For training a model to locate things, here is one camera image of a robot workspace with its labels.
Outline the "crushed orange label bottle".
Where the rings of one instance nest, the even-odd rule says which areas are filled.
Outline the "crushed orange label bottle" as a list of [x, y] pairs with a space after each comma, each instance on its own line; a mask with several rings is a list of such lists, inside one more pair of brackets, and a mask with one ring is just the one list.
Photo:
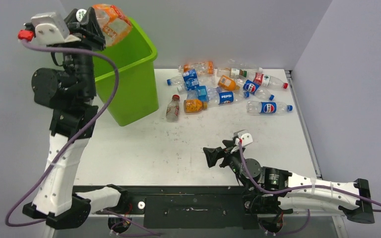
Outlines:
[[106, 40], [106, 47], [122, 41], [131, 31], [132, 25], [122, 10], [112, 4], [95, 4], [97, 20]]

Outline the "green plastic bin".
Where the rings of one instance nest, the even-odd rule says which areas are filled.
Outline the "green plastic bin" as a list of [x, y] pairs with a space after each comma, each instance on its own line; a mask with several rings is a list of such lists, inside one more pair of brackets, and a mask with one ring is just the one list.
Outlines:
[[157, 49], [134, 20], [131, 32], [101, 53], [119, 69], [120, 82], [108, 111], [120, 126], [137, 121], [159, 108], [154, 61]]

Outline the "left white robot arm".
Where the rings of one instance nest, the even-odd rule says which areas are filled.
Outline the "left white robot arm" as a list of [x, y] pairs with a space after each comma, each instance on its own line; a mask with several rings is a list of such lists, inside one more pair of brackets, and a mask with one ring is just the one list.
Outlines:
[[110, 4], [73, 9], [67, 17], [56, 12], [33, 16], [18, 33], [32, 50], [61, 53], [56, 68], [40, 68], [31, 79], [36, 104], [53, 110], [50, 148], [44, 174], [34, 185], [37, 195], [23, 206], [23, 214], [42, 219], [54, 230], [80, 227], [92, 213], [110, 208], [123, 213], [127, 191], [110, 184], [75, 193], [73, 184], [82, 153], [103, 109], [92, 104], [96, 96], [93, 59], [107, 60], [102, 51], [119, 43], [132, 25]]

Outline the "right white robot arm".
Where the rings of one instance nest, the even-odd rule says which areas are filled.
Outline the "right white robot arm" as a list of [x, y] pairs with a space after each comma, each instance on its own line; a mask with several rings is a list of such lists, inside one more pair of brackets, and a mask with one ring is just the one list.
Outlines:
[[354, 182], [332, 182], [309, 178], [294, 172], [263, 167], [255, 159], [243, 158], [253, 139], [249, 134], [223, 140], [224, 147], [203, 148], [208, 167], [222, 160], [245, 188], [244, 194], [254, 198], [256, 214], [292, 213], [295, 209], [322, 210], [342, 214], [361, 224], [375, 222], [370, 188], [366, 179]]

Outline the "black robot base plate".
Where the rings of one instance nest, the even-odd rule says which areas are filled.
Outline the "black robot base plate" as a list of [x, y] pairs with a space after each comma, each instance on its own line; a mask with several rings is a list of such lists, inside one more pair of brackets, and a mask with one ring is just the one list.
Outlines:
[[110, 211], [140, 215], [150, 229], [257, 229], [261, 216], [276, 221], [281, 210], [272, 197], [243, 186], [127, 186], [121, 205]]

